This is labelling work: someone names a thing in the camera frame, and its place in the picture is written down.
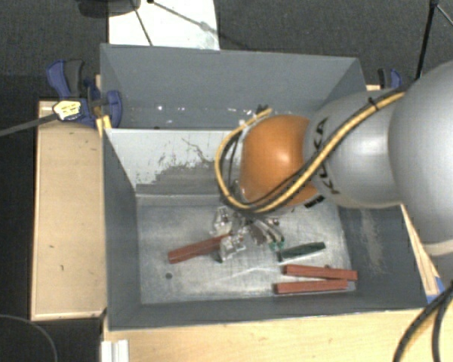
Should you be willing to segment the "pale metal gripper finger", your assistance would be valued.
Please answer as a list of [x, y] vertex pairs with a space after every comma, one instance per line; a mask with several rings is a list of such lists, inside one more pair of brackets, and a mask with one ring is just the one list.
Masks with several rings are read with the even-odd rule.
[[226, 236], [220, 240], [219, 249], [217, 250], [219, 261], [226, 262], [243, 250], [245, 250], [243, 237]]
[[211, 224], [211, 236], [219, 237], [228, 235], [232, 230], [232, 226], [233, 222], [230, 218], [230, 212], [228, 208], [218, 207]]

